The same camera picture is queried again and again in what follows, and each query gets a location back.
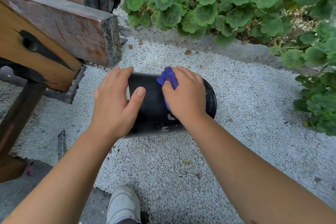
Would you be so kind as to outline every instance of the black plant pot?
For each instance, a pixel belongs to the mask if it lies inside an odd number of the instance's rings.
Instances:
[[[126,137],[185,131],[180,121],[166,108],[162,86],[156,81],[158,77],[160,77],[158,74],[134,72],[128,79],[130,96],[140,86],[146,89],[146,95],[135,124]],[[217,110],[216,95],[210,84],[204,79],[203,81],[206,90],[206,112],[209,116],[215,118]]]

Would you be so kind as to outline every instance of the blue cloth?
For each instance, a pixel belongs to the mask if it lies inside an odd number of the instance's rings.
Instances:
[[[176,89],[177,86],[179,85],[179,82],[177,81],[175,77],[175,73],[173,72],[171,67],[166,67],[163,73],[161,74],[161,76],[157,78],[156,81],[162,86],[164,85],[165,81],[170,81],[171,86],[173,86],[173,89]],[[170,108],[166,100],[165,100],[165,103],[166,103],[166,107],[168,111],[170,111]]]

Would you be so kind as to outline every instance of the white gravel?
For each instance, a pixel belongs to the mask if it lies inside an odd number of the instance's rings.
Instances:
[[[139,45],[129,38],[120,65],[152,73],[181,65],[201,74],[216,92],[216,120],[224,128],[336,208],[336,138],[302,126],[303,114],[292,107],[301,89],[296,75],[212,53],[186,56],[185,50],[147,42]],[[70,147],[87,128],[93,92],[105,74],[103,69],[88,67],[73,105],[44,97],[13,154],[56,164],[57,135],[65,130]],[[0,111],[5,111],[10,101],[4,100],[14,100],[13,91],[17,94],[18,89],[4,82],[0,89],[7,91],[0,95]],[[241,223],[188,133],[119,140],[95,186],[112,193],[123,184],[135,188],[150,223]]]

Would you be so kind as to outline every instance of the shoe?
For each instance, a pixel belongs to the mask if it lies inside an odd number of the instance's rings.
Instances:
[[[141,224],[140,211],[140,200],[133,189],[128,186],[121,186],[111,196],[106,223],[117,224],[124,219],[132,219]]]

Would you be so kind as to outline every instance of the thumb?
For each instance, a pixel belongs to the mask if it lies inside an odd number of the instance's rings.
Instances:
[[[144,101],[145,94],[146,94],[146,89],[144,87],[138,87],[133,92],[132,97],[130,101],[128,102],[128,105],[125,108],[126,115],[130,119],[134,119],[135,121],[135,119],[137,118],[141,104]]]
[[[170,81],[165,81],[164,85],[162,86],[162,92],[165,96],[165,99],[169,99],[169,97],[174,94],[175,91]]]

